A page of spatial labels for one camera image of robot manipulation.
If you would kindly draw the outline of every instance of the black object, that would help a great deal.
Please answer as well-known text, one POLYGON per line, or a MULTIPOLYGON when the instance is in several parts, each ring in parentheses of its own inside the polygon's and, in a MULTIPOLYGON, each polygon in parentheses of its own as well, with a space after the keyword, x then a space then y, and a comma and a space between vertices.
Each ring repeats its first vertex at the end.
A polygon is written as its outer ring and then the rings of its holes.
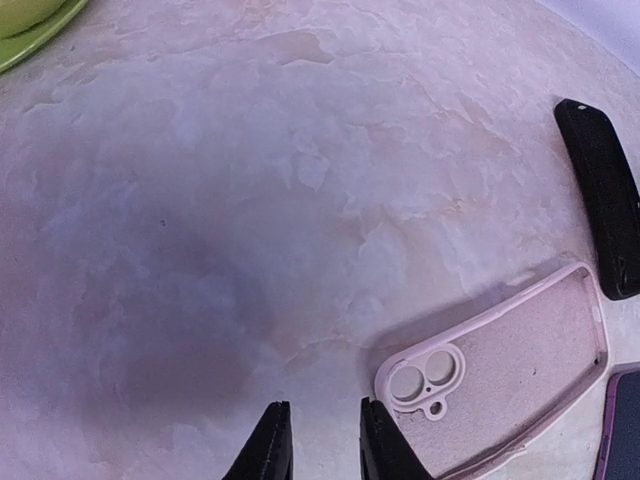
POLYGON ((434 480, 424 469, 382 402, 360 404, 362 480, 434 480))
POLYGON ((609 380, 602 442, 594 480, 640 478, 640 372, 609 380))
POLYGON ((289 402, 269 404, 223 480, 291 480, 293 436, 289 402))
POLYGON ((587 209, 600 287, 611 300, 637 295, 640 197, 613 125, 604 112, 575 100, 562 100, 554 113, 587 209))
MULTIPOLYGON (((362 480, 434 480, 407 443, 382 402, 362 399, 362 480)), ((288 402, 267 407, 223 480, 292 480, 293 442, 288 402)))

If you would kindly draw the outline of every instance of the marble table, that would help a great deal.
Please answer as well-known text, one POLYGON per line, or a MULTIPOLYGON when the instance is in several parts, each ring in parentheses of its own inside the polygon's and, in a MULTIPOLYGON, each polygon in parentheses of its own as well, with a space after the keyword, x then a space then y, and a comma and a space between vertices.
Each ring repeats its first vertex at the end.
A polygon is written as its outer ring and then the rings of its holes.
MULTIPOLYGON (((387 333, 593 264, 552 108, 640 173, 638 92, 532 1, 93 0, 0 77, 3 478, 217 478, 276 399, 296 478, 358 478, 387 333)), ((590 478, 603 392, 491 478, 590 478)))

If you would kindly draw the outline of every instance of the green saucer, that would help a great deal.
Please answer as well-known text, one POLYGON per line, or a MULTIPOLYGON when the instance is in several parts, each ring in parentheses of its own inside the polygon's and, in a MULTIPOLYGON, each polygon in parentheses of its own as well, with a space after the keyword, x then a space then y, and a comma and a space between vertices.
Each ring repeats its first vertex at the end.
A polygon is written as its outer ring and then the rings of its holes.
POLYGON ((67 0, 45 21, 13 37, 0 39, 0 73, 24 60, 75 17, 89 0, 67 0))

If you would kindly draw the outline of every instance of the purple phone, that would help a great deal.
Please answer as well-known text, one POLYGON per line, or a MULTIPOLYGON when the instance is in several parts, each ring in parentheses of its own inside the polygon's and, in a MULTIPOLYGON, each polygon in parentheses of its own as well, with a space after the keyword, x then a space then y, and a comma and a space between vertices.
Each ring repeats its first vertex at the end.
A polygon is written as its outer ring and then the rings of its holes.
POLYGON ((594 480, 640 478, 640 371, 609 380, 594 480))

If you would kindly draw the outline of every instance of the green plate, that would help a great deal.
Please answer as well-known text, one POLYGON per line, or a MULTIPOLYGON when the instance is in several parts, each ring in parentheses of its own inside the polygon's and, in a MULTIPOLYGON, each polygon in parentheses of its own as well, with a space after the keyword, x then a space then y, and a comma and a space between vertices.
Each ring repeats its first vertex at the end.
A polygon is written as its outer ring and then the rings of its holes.
POLYGON ((44 22, 26 32, 0 39, 0 73, 24 60, 75 17, 89 0, 67 0, 44 22))

